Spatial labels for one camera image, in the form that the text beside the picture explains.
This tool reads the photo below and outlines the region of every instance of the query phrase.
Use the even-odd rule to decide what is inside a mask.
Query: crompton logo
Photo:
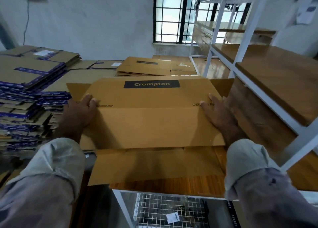
[[[180,87],[178,80],[125,81],[124,88],[167,88]]]

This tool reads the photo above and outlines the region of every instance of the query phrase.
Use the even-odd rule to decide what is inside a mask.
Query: white label
[[[47,56],[48,54],[51,54],[51,53],[54,53],[54,51],[42,50],[42,51],[39,51],[37,53],[34,53],[34,55]]]
[[[120,66],[121,62],[114,62],[112,66]]]
[[[178,212],[174,212],[172,214],[167,214],[167,221],[168,221],[168,224],[180,221],[180,218],[178,216]]]
[[[180,66],[188,66],[188,65],[185,65],[184,63],[180,63],[179,65],[180,65]]]

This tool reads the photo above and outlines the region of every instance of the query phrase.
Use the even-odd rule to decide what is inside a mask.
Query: wire mesh
[[[180,221],[167,222],[167,214],[178,212]],[[199,198],[138,193],[133,219],[139,228],[209,228],[204,202]]]

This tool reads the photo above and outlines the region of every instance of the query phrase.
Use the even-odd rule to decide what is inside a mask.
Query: black label
[[[150,62],[150,61],[137,61],[137,63],[151,64],[151,65],[158,65],[158,63],[157,63],[157,62]]]
[[[165,88],[180,87],[178,80],[125,81],[124,88]]]

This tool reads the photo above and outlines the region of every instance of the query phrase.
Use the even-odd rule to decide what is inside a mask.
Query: black window frame
[[[165,41],[156,41],[156,34],[158,34],[158,33],[156,33],[157,0],[154,0],[154,8],[153,8],[153,43],[189,44],[189,43],[187,43],[187,42],[183,42],[184,28],[185,28],[185,24],[186,24],[186,23],[185,23],[185,17],[186,17],[186,10],[187,10],[188,0],[183,0],[183,3],[182,3],[182,0],[181,0],[180,2],[181,2],[181,3],[180,3],[180,9],[181,9],[180,13],[182,12],[182,14],[181,14],[181,21],[180,21],[180,22],[176,22],[176,23],[178,23],[178,29],[179,29],[179,25],[180,25],[180,32],[177,33],[177,34],[163,34],[163,33],[162,33],[162,24],[163,24],[163,22],[169,22],[169,21],[162,21],[163,9],[173,9],[173,8],[163,7],[163,0],[162,0],[162,16],[161,16],[161,21],[159,21],[159,22],[161,22],[161,33],[160,33],[160,35],[161,35],[161,36],[162,36],[162,35],[173,35],[173,36],[176,36],[176,35],[177,35],[177,37],[179,37],[179,39],[177,39],[177,42],[165,42]],[[218,5],[217,3],[214,3],[214,4],[213,4],[213,9],[212,9],[212,14],[211,14],[211,19],[210,19],[210,21],[216,21],[215,17],[216,17],[216,13],[218,12],[218,10],[217,10],[217,5]],[[250,6],[251,6],[251,3],[247,3],[247,4],[246,4],[245,9],[244,9],[243,14],[242,14],[242,18],[241,18],[240,24],[244,24]],[[233,22],[235,21],[236,16],[237,16],[237,12],[236,12],[236,14],[235,14],[235,16],[234,16]]]

